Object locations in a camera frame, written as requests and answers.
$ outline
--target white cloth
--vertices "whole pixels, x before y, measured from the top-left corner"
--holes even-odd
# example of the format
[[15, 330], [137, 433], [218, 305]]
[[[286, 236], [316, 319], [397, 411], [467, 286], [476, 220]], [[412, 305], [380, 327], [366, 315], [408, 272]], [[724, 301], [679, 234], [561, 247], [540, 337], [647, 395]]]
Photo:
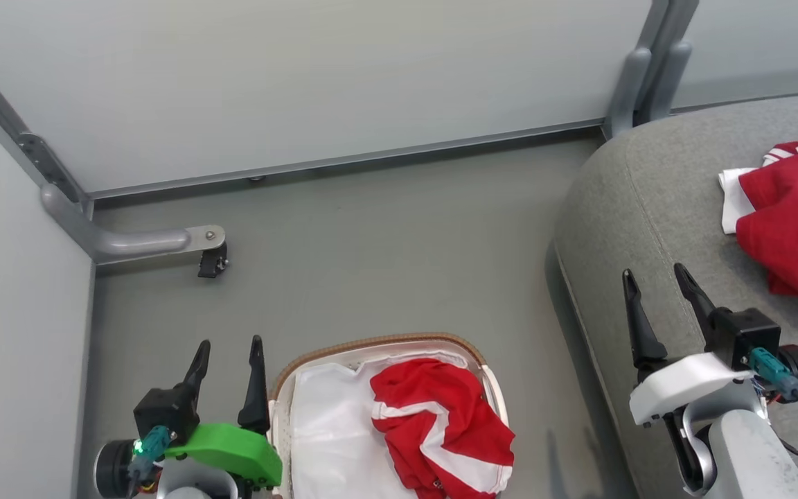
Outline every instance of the white cloth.
[[393, 364], [431, 358], [466, 368], [445, 351], [367, 360], [352, 370], [311, 367], [295, 377], [291, 405], [294, 499], [417, 499], [399, 481], [384, 434], [374, 429], [371, 379]]
[[[763, 155], [763, 167], [773, 164], [785, 158], [793, 156], [792, 152], [780, 148], [772, 148], [771, 151]], [[733, 168], [723, 170], [719, 174], [719, 186], [725, 191], [725, 201], [722, 202], [722, 231], [726, 234], [735, 234], [737, 231], [738, 218], [745, 217], [756, 211], [750, 199], [741, 188], [741, 181], [738, 177], [756, 168]]]

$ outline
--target white stripe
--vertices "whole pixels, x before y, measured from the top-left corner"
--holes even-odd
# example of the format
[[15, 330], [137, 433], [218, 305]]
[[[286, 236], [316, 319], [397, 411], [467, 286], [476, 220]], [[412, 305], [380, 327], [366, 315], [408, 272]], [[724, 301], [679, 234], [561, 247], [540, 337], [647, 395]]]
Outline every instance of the white stripe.
[[449, 411], [438, 402], [421, 402], [406, 405], [403, 408], [391, 408], [383, 402], [375, 402], [371, 412], [373, 419], [387, 419], [389, 417], [404, 417], [422, 412], [436, 414], [433, 427], [421, 442], [420, 451], [427, 459], [435, 462], [447, 473], [450, 473], [466, 483], [471, 489], [484, 493], [498, 493], [506, 489], [512, 466], [494, 464], [468, 455], [455, 454], [443, 447], [445, 443], [445, 429], [449, 427]]
[[790, 156], [793, 155], [791, 152], [786, 152], [784, 149], [778, 149], [778, 148], [772, 148], [772, 150], [769, 151], [769, 154], [776, 155], [782, 159], [789, 158]]

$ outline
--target laundry basket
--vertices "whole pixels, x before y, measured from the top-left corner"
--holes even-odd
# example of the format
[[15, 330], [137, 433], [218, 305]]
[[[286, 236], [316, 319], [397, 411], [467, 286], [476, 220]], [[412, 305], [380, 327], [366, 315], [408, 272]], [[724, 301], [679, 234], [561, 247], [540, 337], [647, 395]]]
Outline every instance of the laundry basket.
[[445, 351], [465, 359], [468, 369], [482, 383], [488, 404], [491, 405], [501, 421], [509, 426], [504, 395], [501, 394], [501, 387], [498, 385], [494, 373], [488, 368], [482, 354], [463, 338], [445, 333], [390, 335], [389, 337], [354, 341], [313, 351], [288, 364], [276, 379], [275, 391], [270, 394], [269, 417], [272, 421], [272, 428], [267, 437], [283, 462], [282, 485], [273, 490], [273, 497], [292, 499], [291, 404], [294, 398], [295, 376], [304, 370], [323, 364], [335, 363], [349, 367], [349, 369], [358, 369], [359, 365], [367, 360], [409, 353], [427, 353], [428, 351]]

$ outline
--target metal frame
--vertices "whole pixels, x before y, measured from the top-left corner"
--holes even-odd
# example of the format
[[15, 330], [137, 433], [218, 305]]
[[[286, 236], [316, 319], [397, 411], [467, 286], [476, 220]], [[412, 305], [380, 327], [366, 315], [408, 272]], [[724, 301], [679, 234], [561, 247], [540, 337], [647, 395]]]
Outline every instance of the metal frame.
[[[209, 254], [225, 262], [225, 230], [219, 225], [118, 234], [91, 221], [93, 201], [73, 179], [53, 149], [42, 137], [29, 132], [26, 124], [0, 92], [0, 142], [41, 190], [45, 211], [98, 265], [153, 256], [217, 250]], [[221, 264], [219, 271], [225, 268]]]
[[699, 0], [653, 0], [636, 48], [624, 60], [602, 133], [606, 139], [669, 116], [691, 56], [682, 39]]

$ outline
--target red and white garment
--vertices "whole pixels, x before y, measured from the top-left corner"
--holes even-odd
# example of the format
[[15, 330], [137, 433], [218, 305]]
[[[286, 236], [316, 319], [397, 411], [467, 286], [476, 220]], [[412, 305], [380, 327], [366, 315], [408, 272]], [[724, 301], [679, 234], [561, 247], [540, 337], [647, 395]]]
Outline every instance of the red and white garment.
[[409, 360], [374, 376], [371, 389], [371, 422], [385, 435], [402, 485], [418, 499], [485, 499], [506, 488], [514, 435], [473, 373]]
[[[798, 141], [778, 144], [763, 155], [763, 167], [795, 155], [798, 155]], [[719, 185], [725, 191], [725, 201], [722, 203], [722, 231], [726, 234], [735, 234], [738, 219], [754, 212], [753, 204], [747, 199], [738, 181], [738, 177], [753, 170], [756, 168], [732, 168], [723, 170], [719, 174]]]

